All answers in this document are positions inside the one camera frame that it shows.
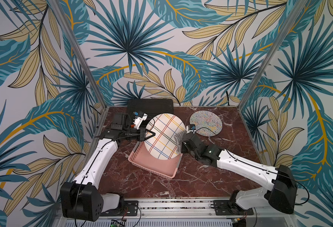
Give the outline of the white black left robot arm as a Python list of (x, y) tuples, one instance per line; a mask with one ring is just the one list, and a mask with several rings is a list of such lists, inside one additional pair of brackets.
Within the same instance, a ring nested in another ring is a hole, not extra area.
[(61, 208), (65, 218), (96, 221), (102, 213), (120, 209), (121, 196), (98, 191), (102, 175), (124, 140), (146, 141), (155, 136), (141, 124), (147, 120), (147, 114), (134, 112), (132, 115), (117, 113), (109, 128), (98, 136), (98, 144), (83, 170), (72, 182), (63, 183), (60, 189)]

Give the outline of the pink perforated plastic basket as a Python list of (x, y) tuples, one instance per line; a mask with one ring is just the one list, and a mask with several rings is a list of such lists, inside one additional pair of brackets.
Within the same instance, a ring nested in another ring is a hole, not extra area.
[(181, 159), (182, 154), (168, 160), (157, 159), (146, 150), (144, 142), (137, 142), (128, 157), (128, 161), (134, 166), (167, 180), (172, 180), (176, 176)]

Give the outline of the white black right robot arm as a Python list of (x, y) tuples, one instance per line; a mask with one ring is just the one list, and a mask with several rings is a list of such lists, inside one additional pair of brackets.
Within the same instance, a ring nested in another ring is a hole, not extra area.
[(190, 154), (204, 165), (234, 172), (260, 185), (257, 189), (233, 193), (230, 202), (239, 209), (270, 206), (281, 213), (294, 213), (297, 182), (289, 167), (253, 162), (214, 144), (206, 145), (192, 132), (183, 136), (182, 144), (182, 153)]

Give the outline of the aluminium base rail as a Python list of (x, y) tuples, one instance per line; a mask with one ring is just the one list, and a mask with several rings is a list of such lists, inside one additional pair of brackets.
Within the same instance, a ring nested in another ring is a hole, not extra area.
[(97, 221), (75, 221), (57, 212), (53, 227), (297, 227), (295, 215), (270, 207), (252, 209), (252, 214), (218, 216), (213, 208), (217, 197), (137, 198), (127, 215), (101, 216)]

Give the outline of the white plaid line plate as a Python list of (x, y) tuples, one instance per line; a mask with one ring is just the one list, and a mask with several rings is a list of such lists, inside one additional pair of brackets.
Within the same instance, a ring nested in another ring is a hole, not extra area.
[(168, 160), (177, 156), (173, 136), (177, 132), (186, 131), (186, 126), (179, 117), (162, 113), (152, 118), (146, 128), (156, 133), (153, 138), (144, 142), (147, 151), (153, 157)]

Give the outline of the colourful squiggle pattern plate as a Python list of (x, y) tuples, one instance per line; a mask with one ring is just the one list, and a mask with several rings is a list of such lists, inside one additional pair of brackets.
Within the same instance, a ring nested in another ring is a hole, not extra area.
[(205, 137), (212, 137), (222, 131), (222, 121), (213, 112), (197, 111), (193, 113), (189, 119), (190, 124), (194, 124), (196, 132)]

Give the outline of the black plastic tool case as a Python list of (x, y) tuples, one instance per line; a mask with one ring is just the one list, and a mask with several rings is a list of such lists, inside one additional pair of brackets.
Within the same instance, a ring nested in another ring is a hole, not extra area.
[(174, 103), (168, 98), (144, 98), (131, 99), (127, 104), (127, 111), (130, 116), (134, 112), (143, 112), (148, 115), (148, 120), (159, 114), (174, 114)]

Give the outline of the grey striped microfibre cloth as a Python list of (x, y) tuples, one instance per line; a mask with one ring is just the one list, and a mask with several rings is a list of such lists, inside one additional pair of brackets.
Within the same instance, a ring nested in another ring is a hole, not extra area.
[(182, 153), (182, 147), (183, 147), (183, 137), (187, 134), (187, 131), (181, 131), (177, 132), (174, 136), (173, 139), (176, 142), (176, 154), (181, 154)]

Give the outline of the aluminium corner post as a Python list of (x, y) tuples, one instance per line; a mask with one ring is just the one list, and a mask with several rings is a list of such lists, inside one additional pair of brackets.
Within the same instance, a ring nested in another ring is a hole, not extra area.
[(238, 105), (239, 111), (241, 111), (246, 106), (249, 96), (253, 93), (255, 86), (257, 85), (257, 83), (259, 82), (263, 73), (265, 72), (265, 70), (266, 70), (267, 66), (269, 65), (271, 59), (273, 58), (274, 54), (278, 51), (282, 42), (288, 35), (290, 29), (293, 27), (294, 22), (298, 18), (300, 12), (304, 9), (304, 6), (306, 5), (306, 3), (307, 3), (307, 0), (297, 1), (291, 10), (291, 13), (287, 16), (286, 22), (283, 24), (281, 31), (278, 32), (276, 39), (272, 43), (272, 46), (269, 49), (269, 51), (267, 52), (261, 66), (259, 67), (258, 71), (256, 72), (256, 75), (251, 80), (249, 87), (245, 91), (244, 96), (242, 97), (241, 102)]
[(71, 25), (68, 23), (66, 15), (64, 14), (64, 12), (62, 10), (59, 1), (50, 0), (49, 3), (50, 3), (50, 6), (52, 7), (52, 9), (54, 10), (55, 16), (58, 19), (58, 22), (60, 23), (60, 26), (63, 29), (65, 36), (70, 43), (71, 48), (73, 48), (73, 50), (74, 50), (75, 56), (76, 56), (79, 64), (81, 65), (81, 68), (85, 72), (85, 75), (90, 83), (91, 88), (95, 92), (97, 100), (101, 104), (102, 110), (103, 111), (108, 110), (108, 107), (104, 101), (103, 95), (101, 94), (99, 88), (97, 87), (97, 84), (93, 77), (91, 69), (89, 68), (89, 65), (86, 62), (86, 59), (81, 51), (78, 41), (76, 40), (74, 32), (72, 31)]

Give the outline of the left aluminium corner post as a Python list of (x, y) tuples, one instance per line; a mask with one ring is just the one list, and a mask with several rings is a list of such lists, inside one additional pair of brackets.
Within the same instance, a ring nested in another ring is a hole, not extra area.
[(73, 48), (73, 50), (74, 50), (75, 56), (76, 56), (79, 64), (81, 65), (81, 68), (85, 72), (85, 75), (90, 83), (91, 88), (95, 92), (97, 100), (101, 104), (102, 110), (103, 111), (108, 110), (108, 107), (104, 101), (103, 95), (101, 94), (99, 88), (97, 87), (97, 84), (93, 77), (91, 69), (89, 68), (89, 65), (86, 62), (86, 59), (81, 51), (78, 41), (76, 40), (74, 32), (72, 31), (71, 25), (68, 23), (66, 15), (64, 14), (64, 12), (62, 10), (59, 1), (50, 0), (49, 3), (50, 3), (50, 6), (52, 7), (52, 9), (54, 10), (55, 16), (58, 19), (58, 22), (60, 23), (60, 26), (63, 29), (65, 36), (70, 43), (71, 48)]

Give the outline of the right aluminium corner post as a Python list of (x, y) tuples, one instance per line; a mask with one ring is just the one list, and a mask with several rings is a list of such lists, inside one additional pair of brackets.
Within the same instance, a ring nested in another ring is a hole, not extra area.
[(253, 93), (255, 86), (257, 85), (257, 83), (259, 82), (263, 73), (265, 72), (265, 70), (266, 70), (267, 66), (269, 65), (271, 59), (273, 58), (274, 54), (278, 51), (282, 42), (288, 35), (290, 29), (293, 27), (294, 22), (298, 18), (300, 12), (304, 9), (304, 6), (306, 5), (306, 3), (307, 3), (307, 0), (297, 1), (291, 10), (291, 13), (287, 16), (286, 22), (283, 24), (281, 31), (278, 32), (276, 39), (272, 43), (272, 46), (269, 49), (269, 51), (267, 52), (261, 66), (259, 67), (258, 71), (256, 72), (256, 75), (251, 80), (249, 87), (245, 91), (244, 96), (242, 97), (241, 102), (238, 105), (239, 111), (241, 111), (246, 106), (249, 96)]

